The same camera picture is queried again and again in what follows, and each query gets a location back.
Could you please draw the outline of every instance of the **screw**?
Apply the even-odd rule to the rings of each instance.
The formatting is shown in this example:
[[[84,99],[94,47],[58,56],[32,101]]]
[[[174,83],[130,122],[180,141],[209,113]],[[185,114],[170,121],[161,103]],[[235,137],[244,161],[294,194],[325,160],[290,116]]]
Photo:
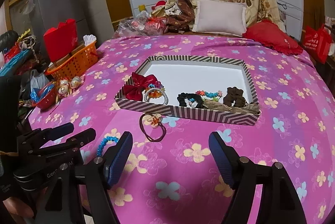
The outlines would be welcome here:
[[[67,169],[68,165],[66,163],[60,165],[60,170],[65,170]]]
[[[93,159],[93,162],[95,162],[96,164],[99,164],[99,163],[101,163],[103,161],[103,158],[102,157],[95,157],[94,159]]]
[[[245,157],[245,156],[242,156],[242,157],[240,157],[240,161],[242,163],[246,164],[247,162],[249,162],[249,159],[247,157]]]
[[[274,166],[277,167],[278,169],[283,168],[283,165],[280,162],[275,162]]]

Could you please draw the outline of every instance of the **red bowl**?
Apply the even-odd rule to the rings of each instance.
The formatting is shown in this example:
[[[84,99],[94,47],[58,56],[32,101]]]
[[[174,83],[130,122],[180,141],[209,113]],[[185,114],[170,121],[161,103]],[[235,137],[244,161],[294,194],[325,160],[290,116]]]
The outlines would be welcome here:
[[[51,82],[49,82],[47,85],[45,85],[38,93],[37,95],[41,95],[43,93],[43,91],[51,84]],[[40,108],[42,111],[49,109],[52,105],[54,105],[56,103],[56,85],[55,87],[49,91],[45,97],[43,97],[38,103],[36,103],[35,101],[32,101],[32,106],[33,107],[38,107]]]

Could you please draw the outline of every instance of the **quilt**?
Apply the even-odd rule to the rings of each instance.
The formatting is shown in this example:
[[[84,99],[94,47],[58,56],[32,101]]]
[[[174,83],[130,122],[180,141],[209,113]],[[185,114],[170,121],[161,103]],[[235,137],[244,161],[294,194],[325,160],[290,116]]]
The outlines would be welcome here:
[[[85,162],[106,135],[133,135],[121,179],[108,193],[122,224],[220,224],[232,198],[208,148],[218,131],[227,145],[253,162],[281,162],[294,184],[307,223],[322,223],[335,203],[335,99],[304,51],[299,56],[260,43],[225,37],[175,35],[108,40],[103,58],[85,73],[85,82],[58,106],[29,117],[33,129],[72,122],[72,135],[94,128],[96,139],[81,149]],[[120,109],[114,100],[133,71],[151,55],[202,55],[242,59],[253,78],[261,116],[256,125],[232,125],[164,117],[166,135],[149,142],[139,127],[141,112]],[[153,138],[159,129],[146,126]],[[46,145],[62,143],[65,136]],[[82,201],[88,207],[82,190]],[[257,186],[250,224],[257,218]]]

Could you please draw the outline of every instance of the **orange basket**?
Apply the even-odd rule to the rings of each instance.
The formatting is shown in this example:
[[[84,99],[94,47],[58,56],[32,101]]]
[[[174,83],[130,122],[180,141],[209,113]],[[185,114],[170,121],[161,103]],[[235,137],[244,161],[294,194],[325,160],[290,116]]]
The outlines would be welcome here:
[[[95,42],[85,46],[82,50],[75,53],[62,65],[55,69],[48,69],[45,74],[52,75],[56,81],[64,77],[72,79],[80,77],[88,68],[98,61],[97,50],[95,49]]]

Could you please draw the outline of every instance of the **white pillow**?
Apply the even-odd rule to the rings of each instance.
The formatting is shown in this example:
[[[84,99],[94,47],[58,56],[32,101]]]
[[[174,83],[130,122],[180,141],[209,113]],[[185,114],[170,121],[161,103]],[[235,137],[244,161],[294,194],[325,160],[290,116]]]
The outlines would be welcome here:
[[[196,0],[197,14],[192,31],[242,37],[247,31],[245,3]]]

